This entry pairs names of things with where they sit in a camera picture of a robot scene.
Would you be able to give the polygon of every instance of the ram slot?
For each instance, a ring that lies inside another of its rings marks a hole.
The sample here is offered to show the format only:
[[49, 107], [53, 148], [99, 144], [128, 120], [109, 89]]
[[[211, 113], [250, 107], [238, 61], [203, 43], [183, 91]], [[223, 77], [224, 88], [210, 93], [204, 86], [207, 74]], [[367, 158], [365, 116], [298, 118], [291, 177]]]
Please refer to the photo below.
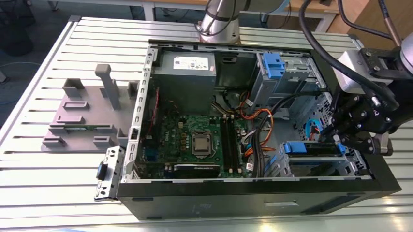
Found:
[[239, 157], [238, 157], [238, 146], [236, 146], [236, 133], [235, 133], [235, 126], [234, 126], [234, 120], [228, 119], [227, 122], [227, 138], [228, 138], [228, 146], [230, 146], [230, 152], [231, 152], [231, 162], [232, 162], [232, 171], [235, 173], [240, 172], [239, 169]]
[[224, 157], [224, 171], [228, 172], [231, 169], [231, 153], [227, 139], [227, 119], [220, 119], [220, 142], [222, 142], [222, 154]]

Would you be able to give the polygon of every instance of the open computer tower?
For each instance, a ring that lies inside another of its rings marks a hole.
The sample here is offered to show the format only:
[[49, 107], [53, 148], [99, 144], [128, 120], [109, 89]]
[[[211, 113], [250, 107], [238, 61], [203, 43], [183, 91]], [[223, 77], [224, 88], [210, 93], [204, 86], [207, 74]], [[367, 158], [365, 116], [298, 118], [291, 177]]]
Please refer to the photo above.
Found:
[[[107, 150], [95, 199], [139, 219], [220, 218], [326, 214], [398, 191], [382, 156], [317, 142], [337, 85], [313, 50], [149, 41], [127, 145]], [[236, 112], [319, 89], [274, 114], [256, 177], [256, 121]]]

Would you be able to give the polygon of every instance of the white label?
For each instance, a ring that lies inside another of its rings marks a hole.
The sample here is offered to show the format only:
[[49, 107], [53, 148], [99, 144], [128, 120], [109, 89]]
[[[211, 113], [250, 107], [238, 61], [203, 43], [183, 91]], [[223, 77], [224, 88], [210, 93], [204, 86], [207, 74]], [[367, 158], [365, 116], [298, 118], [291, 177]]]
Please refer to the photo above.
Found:
[[174, 69], [208, 70], [207, 57], [175, 57]]
[[246, 169], [252, 171], [254, 170], [254, 165], [251, 163], [246, 163]]
[[246, 99], [246, 100], [244, 100], [244, 103], [246, 103], [250, 107], [252, 107], [254, 102], [251, 102], [250, 99]]

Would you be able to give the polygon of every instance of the cpu socket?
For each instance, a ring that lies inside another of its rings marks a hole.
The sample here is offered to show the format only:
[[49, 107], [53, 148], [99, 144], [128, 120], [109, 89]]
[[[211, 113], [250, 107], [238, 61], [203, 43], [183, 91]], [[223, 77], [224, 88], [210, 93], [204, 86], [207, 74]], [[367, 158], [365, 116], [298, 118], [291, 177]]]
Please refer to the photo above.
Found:
[[192, 155], [199, 159], [204, 159], [211, 155], [211, 134], [210, 132], [192, 133]]

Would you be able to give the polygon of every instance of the metal table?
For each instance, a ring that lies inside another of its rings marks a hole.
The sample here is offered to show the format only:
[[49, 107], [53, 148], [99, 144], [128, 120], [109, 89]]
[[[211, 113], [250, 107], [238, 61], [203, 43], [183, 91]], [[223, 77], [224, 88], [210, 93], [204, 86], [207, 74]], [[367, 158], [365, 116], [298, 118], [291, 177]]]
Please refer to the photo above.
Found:
[[[346, 35], [315, 33], [315, 37], [335, 57], [345, 50], [357, 49], [358, 43]], [[41, 138], [64, 95], [65, 78], [81, 78], [85, 85], [101, 85], [93, 70], [96, 64], [108, 63], [117, 85], [137, 80], [148, 39], [196, 41], [198, 33], [192, 24], [183, 23], [85, 17], [68, 22], [0, 131], [1, 229], [49, 231], [92, 227], [84, 229], [89, 231], [113, 224], [140, 227], [141, 231], [156, 228], [238, 232], [413, 230], [413, 123], [391, 135], [394, 154], [386, 158], [402, 191], [329, 215], [137, 223], [117, 202], [95, 203], [95, 174], [104, 154], [44, 153]], [[242, 28], [240, 39], [243, 44], [310, 47], [299, 31]]]

